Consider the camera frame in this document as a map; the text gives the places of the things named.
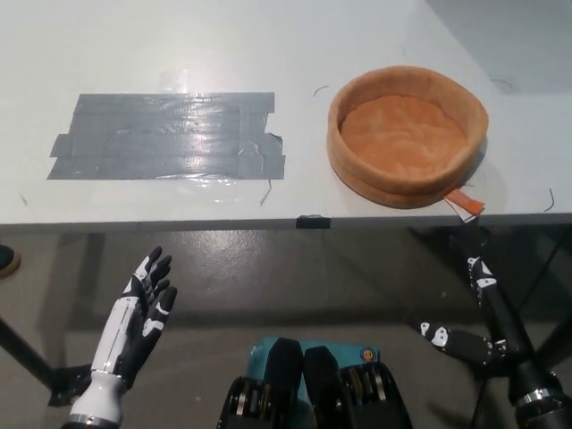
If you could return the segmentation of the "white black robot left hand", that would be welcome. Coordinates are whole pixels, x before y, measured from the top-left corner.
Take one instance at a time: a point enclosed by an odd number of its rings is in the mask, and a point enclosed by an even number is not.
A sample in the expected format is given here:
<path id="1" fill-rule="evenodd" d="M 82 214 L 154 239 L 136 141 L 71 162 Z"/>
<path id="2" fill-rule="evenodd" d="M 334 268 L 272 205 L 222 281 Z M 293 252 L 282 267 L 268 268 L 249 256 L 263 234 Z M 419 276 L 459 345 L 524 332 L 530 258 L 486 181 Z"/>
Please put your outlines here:
<path id="1" fill-rule="evenodd" d="M 161 247 L 144 257 L 114 302 L 92 361 L 93 371 L 120 377 L 130 389 L 161 337 L 178 290 Z"/>

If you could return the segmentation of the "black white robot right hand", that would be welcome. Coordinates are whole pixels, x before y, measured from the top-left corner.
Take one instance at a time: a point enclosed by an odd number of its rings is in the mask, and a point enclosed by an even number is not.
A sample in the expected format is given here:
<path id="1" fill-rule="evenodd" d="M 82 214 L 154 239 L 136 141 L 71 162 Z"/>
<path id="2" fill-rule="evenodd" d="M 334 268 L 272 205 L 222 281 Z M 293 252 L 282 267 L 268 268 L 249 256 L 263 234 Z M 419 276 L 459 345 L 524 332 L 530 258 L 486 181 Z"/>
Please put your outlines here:
<path id="1" fill-rule="evenodd" d="M 539 363 L 524 324 L 497 277 L 481 257 L 468 257 L 466 265 L 470 290 L 489 336 L 431 321 L 414 322 L 414 329 L 441 353 L 467 364 L 479 378 L 507 377 L 513 405 L 534 391 L 559 389 L 556 378 Z"/>

